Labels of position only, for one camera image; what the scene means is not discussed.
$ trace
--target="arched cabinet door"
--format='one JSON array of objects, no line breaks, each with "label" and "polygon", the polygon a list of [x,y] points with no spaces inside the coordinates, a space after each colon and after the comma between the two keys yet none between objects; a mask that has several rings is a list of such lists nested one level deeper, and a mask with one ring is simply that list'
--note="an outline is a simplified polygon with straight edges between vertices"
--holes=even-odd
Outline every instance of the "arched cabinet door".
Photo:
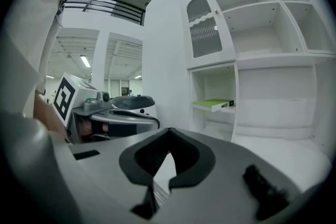
[{"label": "arched cabinet door", "polygon": [[187,69],[236,60],[231,35],[216,0],[182,5]]}]

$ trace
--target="balcony railing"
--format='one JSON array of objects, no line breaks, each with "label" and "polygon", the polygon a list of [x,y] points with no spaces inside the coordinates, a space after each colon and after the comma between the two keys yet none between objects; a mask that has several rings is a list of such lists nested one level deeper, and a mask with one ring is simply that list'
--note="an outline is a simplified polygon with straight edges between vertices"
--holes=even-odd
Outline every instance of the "balcony railing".
[{"label": "balcony railing", "polygon": [[145,10],[121,0],[67,0],[64,8],[78,8],[83,12],[104,12],[110,16],[143,25]]}]

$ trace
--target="frosted glass panel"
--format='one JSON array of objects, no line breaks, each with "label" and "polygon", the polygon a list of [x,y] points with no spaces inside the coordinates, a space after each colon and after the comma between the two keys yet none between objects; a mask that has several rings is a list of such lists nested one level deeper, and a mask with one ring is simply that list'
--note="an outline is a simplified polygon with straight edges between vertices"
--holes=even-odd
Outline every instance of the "frosted glass panel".
[{"label": "frosted glass panel", "polygon": [[190,28],[194,58],[222,50],[221,39],[214,18],[200,22]]},{"label": "frosted glass panel", "polygon": [[206,0],[192,0],[187,8],[189,23],[211,12]]},{"label": "frosted glass panel", "polygon": [[121,96],[120,80],[111,80],[111,98]]}]

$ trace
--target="ceiling light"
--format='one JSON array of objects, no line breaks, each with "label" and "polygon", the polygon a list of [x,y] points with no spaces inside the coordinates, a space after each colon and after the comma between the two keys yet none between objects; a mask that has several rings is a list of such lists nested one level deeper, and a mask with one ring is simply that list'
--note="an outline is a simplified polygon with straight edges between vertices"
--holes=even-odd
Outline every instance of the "ceiling light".
[{"label": "ceiling light", "polygon": [[80,59],[82,59],[84,65],[85,65],[86,67],[91,67],[90,64],[89,64],[89,62],[88,62],[88,59],[86,59],[86,56],[85,56],[85,55],[81,55],[81,56],[80,56]]}]

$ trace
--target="mesh panel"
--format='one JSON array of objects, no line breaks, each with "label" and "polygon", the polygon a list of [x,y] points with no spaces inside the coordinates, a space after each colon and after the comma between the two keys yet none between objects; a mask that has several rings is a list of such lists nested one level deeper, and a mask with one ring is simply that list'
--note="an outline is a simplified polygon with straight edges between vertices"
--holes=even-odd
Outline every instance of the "mesh panel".
[{"label": "mesh panel", "polygon": [[189,23],[196,19],[201,18],[211,12],[209,4],[206,0],[192,0],[190,1],[187,13],[189,18]]},{"label": "mesh panel", "polygon": [[190,28],[194,58],[222,50],[221,39],[214,18],[200,22]]}]

